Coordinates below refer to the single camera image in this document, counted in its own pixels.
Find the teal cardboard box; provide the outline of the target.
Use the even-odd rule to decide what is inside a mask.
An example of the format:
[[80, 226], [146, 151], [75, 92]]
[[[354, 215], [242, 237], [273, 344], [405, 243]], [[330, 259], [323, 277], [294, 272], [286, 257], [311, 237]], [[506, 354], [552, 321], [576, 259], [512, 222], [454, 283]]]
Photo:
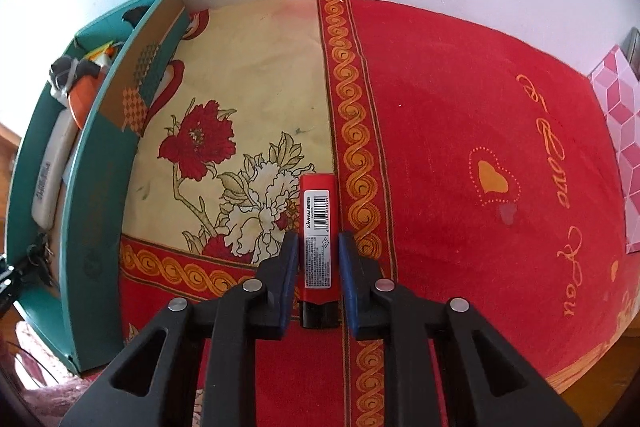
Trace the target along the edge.
[[56, 118], [66, 109], [49, 80], [17, 152], [4, 253], [10, 265], [27, 258], [39, 233], [49, 236], [56, 286], [34, 267], [11, 308], [73, 373], [107, 365], [122, 350], [118, 247], [132, 162], [139, 140], [160, 108], [165, 68], [190, 17], [183, 0], [130, 0], [82, 28], [62, 55], [111, 57], [85, 127], [63, 172], [53, 227], [32, 219], [38, 171]]

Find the red marker pen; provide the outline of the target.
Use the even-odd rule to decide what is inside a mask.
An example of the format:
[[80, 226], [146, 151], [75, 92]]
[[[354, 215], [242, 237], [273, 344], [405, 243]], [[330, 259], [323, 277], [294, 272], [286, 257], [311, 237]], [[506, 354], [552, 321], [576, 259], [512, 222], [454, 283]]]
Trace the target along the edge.
[[303, 174], [299, 210], [299, 322], [304, 329], [334, 329], [340, 323], [336, 176]]

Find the orange monkey timer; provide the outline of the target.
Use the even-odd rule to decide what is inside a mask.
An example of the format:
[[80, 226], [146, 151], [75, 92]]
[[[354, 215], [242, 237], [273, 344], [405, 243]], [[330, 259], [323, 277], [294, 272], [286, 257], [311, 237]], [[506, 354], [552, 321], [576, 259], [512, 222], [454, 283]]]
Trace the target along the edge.
[[65, 54], [50, 66], [50, 95], [70, 110], [79, 129], [85, 127], [111, 62], [105, 52], [80, 60]]

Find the black keys bunch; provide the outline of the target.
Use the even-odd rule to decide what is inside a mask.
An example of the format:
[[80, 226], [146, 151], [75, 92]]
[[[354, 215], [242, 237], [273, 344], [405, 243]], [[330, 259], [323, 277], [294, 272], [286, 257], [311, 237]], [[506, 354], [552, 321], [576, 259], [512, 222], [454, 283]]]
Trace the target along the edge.
[[52, 253], [49, 248], [48, 234], [39, 233], [35, 242], [28, 246], [26, 255], [40, 281], [48, 287], [55, 287], [56, 283], [51, 269]]

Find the pink fluffy blanket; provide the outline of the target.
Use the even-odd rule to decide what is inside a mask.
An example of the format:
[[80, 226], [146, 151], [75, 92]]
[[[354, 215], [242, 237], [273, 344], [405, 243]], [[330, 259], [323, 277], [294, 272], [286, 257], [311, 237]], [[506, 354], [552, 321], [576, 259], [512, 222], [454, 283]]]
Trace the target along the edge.
[[14, 309], [1, 319], [1, 376], [18, 411], [36, 426], [58, 426], [101, 371], [73, 374]]

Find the white remote control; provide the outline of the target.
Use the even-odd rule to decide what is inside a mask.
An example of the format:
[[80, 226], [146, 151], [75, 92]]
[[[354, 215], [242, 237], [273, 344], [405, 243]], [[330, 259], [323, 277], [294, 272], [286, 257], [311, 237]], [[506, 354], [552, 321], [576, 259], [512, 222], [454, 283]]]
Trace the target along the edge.
[[49, 231], [53, 227], [63, 172], [77, 132], [78, 127], [70, 110], [61, 110], [43, 154], [32, 198], [32, 219], [41, 230]]

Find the red patterned cloth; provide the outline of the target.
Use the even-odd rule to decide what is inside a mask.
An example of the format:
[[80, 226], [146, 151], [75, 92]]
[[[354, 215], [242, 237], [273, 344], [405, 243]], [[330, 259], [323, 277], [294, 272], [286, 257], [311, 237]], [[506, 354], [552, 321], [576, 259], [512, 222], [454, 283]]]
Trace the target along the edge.
[[300, 177], [329, 172], [341, 224], [385, 275], [469, 299], [581, 405], [639, 316], [639, 253], [626, 253], [590, 74], [390, 2], [193, 14], [132, 167], [122, 335], [171, 298], [251, 277], [298, 225]]

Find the pink geometric box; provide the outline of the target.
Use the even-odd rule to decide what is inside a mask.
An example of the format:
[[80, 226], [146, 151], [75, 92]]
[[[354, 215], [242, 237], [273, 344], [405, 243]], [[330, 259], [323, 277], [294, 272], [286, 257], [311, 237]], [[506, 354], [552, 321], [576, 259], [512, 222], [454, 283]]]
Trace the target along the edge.
[[626, 253], [639, 252], [639, 80], [620, 46], [613, 46], [588, 76], [610, 132], [620, 172]]

